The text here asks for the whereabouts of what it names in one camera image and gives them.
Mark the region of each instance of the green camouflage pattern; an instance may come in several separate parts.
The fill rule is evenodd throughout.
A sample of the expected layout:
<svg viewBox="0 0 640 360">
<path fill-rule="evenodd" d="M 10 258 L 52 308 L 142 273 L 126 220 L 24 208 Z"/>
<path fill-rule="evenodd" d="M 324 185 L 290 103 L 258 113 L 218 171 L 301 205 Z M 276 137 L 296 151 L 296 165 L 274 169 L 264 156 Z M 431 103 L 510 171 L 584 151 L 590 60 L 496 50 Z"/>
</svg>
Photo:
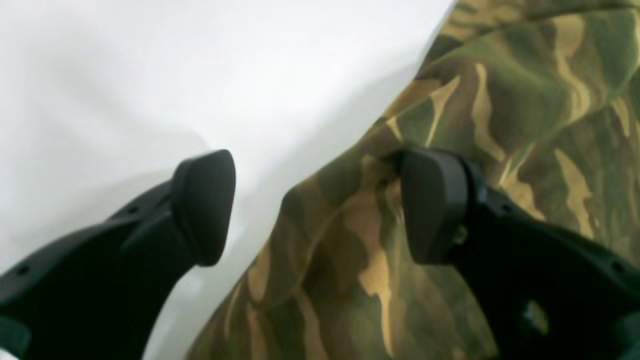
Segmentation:
<svg viewBox="0 0 640 360">
<path fill-rule="evenodd" d="M 291 189 L 186 359 L 482 359 L 451 267 L 417 266 L 391 154 L 465 156 L 532 216 L 640 265 L 640 0 L 463 0 L 415 80 Z"/>
</svg>

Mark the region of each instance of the camouflage pants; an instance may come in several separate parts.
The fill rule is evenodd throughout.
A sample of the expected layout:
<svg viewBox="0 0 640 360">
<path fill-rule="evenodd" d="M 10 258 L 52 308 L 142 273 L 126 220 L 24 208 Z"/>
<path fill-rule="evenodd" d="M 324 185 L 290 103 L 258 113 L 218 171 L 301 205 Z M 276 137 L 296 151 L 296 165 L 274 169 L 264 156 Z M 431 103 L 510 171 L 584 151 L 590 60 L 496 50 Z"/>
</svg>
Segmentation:
<svg viewBox="0 0 640 360">
<path fill-rule="evenodd" d="M 451 268 L 411 261 L 407 145 L 456 152 L 532 216 L 640 265 L 640 1 L 463 0 L 406 90 L 285 196 L 188 359 L 464 359 L 497 349 Z"/>
</svg>

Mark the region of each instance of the screw hole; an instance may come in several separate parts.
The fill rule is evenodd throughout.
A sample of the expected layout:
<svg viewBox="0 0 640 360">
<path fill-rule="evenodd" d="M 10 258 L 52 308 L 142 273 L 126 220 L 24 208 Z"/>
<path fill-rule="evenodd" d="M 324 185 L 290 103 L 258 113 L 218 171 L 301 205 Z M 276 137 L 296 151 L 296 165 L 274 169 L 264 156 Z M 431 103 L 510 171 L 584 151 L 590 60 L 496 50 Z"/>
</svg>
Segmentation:
<svg viewBox="0 0 640 360">
<path fill-rule="evenodd" d="M 619 263 L 617 261 L 614 261 L 613 263 L 611 263 L 611 268 L 615 272 L 618 272 L 620 274 L 623 274 L 625 272 L 625 267 L 621 263 Z"/>
<path fill-rule="evenodd" d="M 453 242 L 457 245 L 462 245 L 467 240 L 467 228 L 464 226 L 458 227 L 456 234 L 454 235 Z"/>
<path fill-rule="evenodd" d="M 29 266 L 24 265 L 18 269 L 18 276 L 26 275 L 29 272 Z"/>
</svg>

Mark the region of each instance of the camouflage fabric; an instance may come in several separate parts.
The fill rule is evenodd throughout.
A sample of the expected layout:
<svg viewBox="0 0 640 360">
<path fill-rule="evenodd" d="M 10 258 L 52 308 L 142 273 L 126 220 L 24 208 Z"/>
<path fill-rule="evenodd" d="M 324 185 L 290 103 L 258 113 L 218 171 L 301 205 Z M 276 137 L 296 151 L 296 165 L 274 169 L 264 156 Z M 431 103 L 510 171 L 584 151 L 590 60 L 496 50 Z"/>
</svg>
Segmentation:
<svg viewBox="0 0 640 360">
<path fill-rule="evenodd" d="M 640 1 L 464 0 L 415 80 L 285 196 L 188 359 L 477 359 L 497 353 L 450 267 L 411 261 L 407 145 L 476 161 L 532 216 L 640 265 Z"/>
</svg>

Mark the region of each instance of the white fabric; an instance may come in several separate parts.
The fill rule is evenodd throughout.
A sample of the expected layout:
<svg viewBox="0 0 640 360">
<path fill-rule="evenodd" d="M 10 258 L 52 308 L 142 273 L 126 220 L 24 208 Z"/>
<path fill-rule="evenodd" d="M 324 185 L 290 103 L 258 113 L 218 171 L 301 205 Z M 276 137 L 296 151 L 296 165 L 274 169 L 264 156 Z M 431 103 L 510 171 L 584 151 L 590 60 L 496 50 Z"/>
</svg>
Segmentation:
<svg viewBox="0 0 640 360">
<path fill-rule="evenodd" d="M 288 188 L 415 74 L 451 0 L 0 3 L 0 271 L 101 221 L 185 157 L 237 167 L 228 247 L 178 284 L 145 359 L 175 360 Z"/>
<path fill-rule="evenodd" d="M 19 359 L 16 359 L 15 356 L 0 349 L 0 360 L 19 360 Z"/>
</svg>

